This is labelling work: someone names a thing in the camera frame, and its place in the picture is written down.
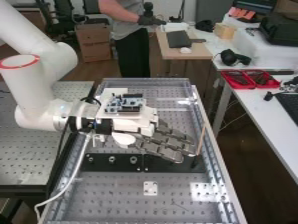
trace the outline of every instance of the keyboard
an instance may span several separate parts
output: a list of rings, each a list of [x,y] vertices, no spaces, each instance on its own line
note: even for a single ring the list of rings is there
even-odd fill
[[[293,121],[298,125],[298,94],[280,93],[276,95]]]

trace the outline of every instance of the white table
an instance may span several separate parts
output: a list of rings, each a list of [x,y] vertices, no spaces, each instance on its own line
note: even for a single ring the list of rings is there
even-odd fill
[[[285,71],[285,70],[289,71],[291,70],[287,66],[283,66],[283,67],[281,66],[277,66],[277,67],[256,66],[255,61],[252,61],[249,66],[241,63],[233,67],[227,66],[221,61],[220,53],[227,49],[232,49],[237,54],[243,54],[241,51],[233,46],[232,40],[224,40],[219,38],[215,33],[208,33],[206,31],[198,30],[195,27],[192,27],[191,29],[194,30],[194,33],[199,39],[207,39],[206,46],[208,47],[208,50],[211,51],[214,55],[214,64],[216,66],[217,71],[223,71],[227,69],[239,69],[239,70],[261,69],[267,71]]]
[[[275,78],[280,81],[289,81],[295,78],[295,75],[275,76]],[[281,92],[279,89],[236,90],[225,82],[214,132],[217,136],[233,93],[298,184],[298,126],[276,97],[269,102],[264,100],[268,91]]]

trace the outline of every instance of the hand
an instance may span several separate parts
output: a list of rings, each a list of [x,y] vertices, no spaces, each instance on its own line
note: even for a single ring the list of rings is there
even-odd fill
[[[155,16],[154,17],[140,16],[138,23],[142,26],[167,25],[167,22],[158,19]]]

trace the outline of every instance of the metal plate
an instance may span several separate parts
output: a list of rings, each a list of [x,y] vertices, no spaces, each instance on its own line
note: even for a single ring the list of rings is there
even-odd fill
[[[191,183],[208,183],[203,174],[88,173],[74,191],[65,220],[86,222],[221,221],[217,203],[194,201]],[[159,183],[159,197],[144,195],[144,182]]]
[[[86,97],[94,82],[58,82],[55,96],[74,101]],[[10,91],[0,83],[0,90]],[[46,185],[58,152],[61,133],[27,130],[15,121],[17,102],[0,93],[0,188]]]
[[[138,158],[136,164],[131,163],[132,157]],[[88,153],[82,165],[84,172],[142,172],[143,170],[143,155],[140,154]]]
[[[152,155],[144,156],[144,170],[148,173],[206,173],[207,168],[200,157],[184,156],[184,163],[176,164]]]
[[[190,134],[198,144],[204,120],[188,79],[108,79],[98,95],[104,88],[118,87],[143,93],[171,128]],[[210,132],[202,152],[206,173],[82,172],[80,182],[49,207],[45,223],[239,223]],[[104,148],[91,148],[90,153],[143,154],[138,149],[120,149],[112,137]],[[159,197],[144,196],[146,181],[159,183]]]

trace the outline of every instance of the person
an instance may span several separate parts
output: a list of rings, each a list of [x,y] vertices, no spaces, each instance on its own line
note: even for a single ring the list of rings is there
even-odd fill
[[[147,26],[167,24],[144,16],[143,0],[99,0],[100,12],[115,20],[120,72],[124,78],[151,77],[150,35]]]

